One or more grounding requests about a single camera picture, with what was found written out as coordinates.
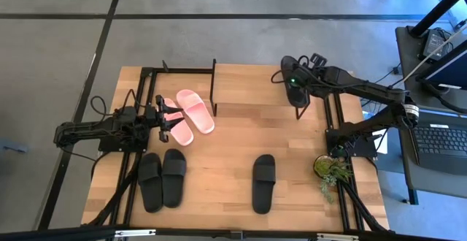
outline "black slide sandal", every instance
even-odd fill
[[[175,208],[182,202],[186,170],[187,162],[183,153],[177,149],[168,149],[162,168],[163,205]]]
[[[155,153],[141,158],[138,168],[138,184],[141,188],[144,209],[155,213],[162,208],[161,159]]]
[[[293,71],[293,65],[298,64],[298,61],[291,56],[285,56],[280,61],[280,69],[282,71],[282,79],[287,80]],[[290,83],[284,82],[285,91],[289,103],[297,108],[305,107],[309,103],[309,97],[301,88],[293,87]]]
[[[259,156],[253,165],[253,210],[266,214],[271,209],[272,191],[276,183],[276,163],[269,154]]]

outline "potted plant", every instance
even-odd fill
[[[329,193],[329,187],[334,187],[337,180],[347,182],[352,172],[347,169],[349,164],[341,161],[339,158],[329,156],[319,156],[313,164],[314,173],[321,178],[320,189],[330,204],[333,197]]]

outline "pink slipper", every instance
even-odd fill
[[[177,101],[201,133],[208,134],[214,130],[214,121],[198,94],[181,90],[177,93]]]
[[[177,107],[174,101],[171,99],[164,99],[166,105],[168,107]],[[177,119],[177,118],[182,118],[183,114],[181,112],[176,112],[172,114],[164,114],[164,118],[168,121]],[[181,145],[181,146],[186,146],[189,145],[193,141],[193,132],[191,132],[190,127],[188,127],[188,124],[185,120],[182,120],[180,123],[178,123],[172,130],[170,131],[170,134],[172,134],[173,138]]]

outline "wooden tabletop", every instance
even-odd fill
[[[327,125],[323,100],[311,98],[308,110],[301,120],[296,120],[295,108],[286,103],[283,84],[270,83],[271,73],[278,68],[218,64],[216,72],[220,76],[216,75],[214,86],[214,100],[218,103],[217,117],[214,118],[215,130],[211,134],[201,134],[187,120],[195,136],[193,143],[187,147],[178,145],[171,137],[169,143],[162,143],[158,140],[158,130],[152,130],[148,153],[157,153],[162,159],[167,149],[176,148],[186,157],[188,168],[183,200],[178,208],[164,207],[159,212],[147,213],[137,187],[131,226],[327,232],[342,230],[336,189],[331,190],[336,201],[329,204],[320,193],[320,180],[312,172],[313,161],[326,154],[324,131]],[[136,66],[121,69],[111,110],[123,104],[129,88],[137,89],[140,71],[141,67]],[[241,72],[246,74],[251,71],[257,72],[255,79],[242,78],[244,76]],[[237,82],[237,87],[243,87],[242,91],[236,90],[235,82],[232,82],[235,78],[242,79]],[[158,74],[154,94],[176,101],[175,94],[179,90],[191,89],[206,101],[210,110],[207,103],[210,81],[210,74]],[[250,83],[257,83],[257,90],[263,94],[248,91]],[[280,93],[283,97],[270,96],[271,92]],[[357,97],[342,94],[341,102],[346,121],[363,120]],[[333,119],[336,124],[334,108]],[[253,211],[251,203],[252,165],[257,157],[266,153],[276,159],[277,182],[271,211],[259,215]],[[96,165],[82,217],[83,223],[94,219],[113,195],[122,156],[122,153],[110,153]],[[352,160],[360,198],[379,223],[388,228],[374,167],[364,158]],[[123,221],[126,196],[122,198],[121,204],[117,219],[119,223]],[[355,228],[355,216],[348,197],[347,205],[350,225]]]

